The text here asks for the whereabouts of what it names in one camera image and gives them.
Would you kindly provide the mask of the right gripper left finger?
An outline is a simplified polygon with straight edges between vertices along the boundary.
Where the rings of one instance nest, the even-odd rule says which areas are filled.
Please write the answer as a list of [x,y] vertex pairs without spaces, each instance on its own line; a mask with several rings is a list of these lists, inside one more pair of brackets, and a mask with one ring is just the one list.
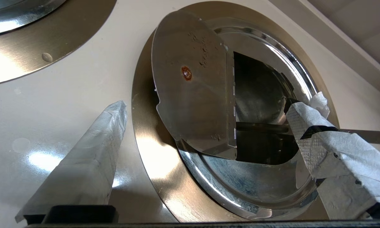
[[15,216],[46,215],[54,206],[107,205],[127,123],[126,104],[110,104]]

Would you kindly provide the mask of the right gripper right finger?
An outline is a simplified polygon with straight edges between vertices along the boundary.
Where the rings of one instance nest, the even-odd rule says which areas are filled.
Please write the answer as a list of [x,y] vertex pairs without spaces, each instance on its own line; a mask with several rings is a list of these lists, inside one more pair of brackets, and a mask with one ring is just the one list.
[[380,152],[356,133],[342,132],[314,106],[287,98],[284,113],[330,219],[380,219]]

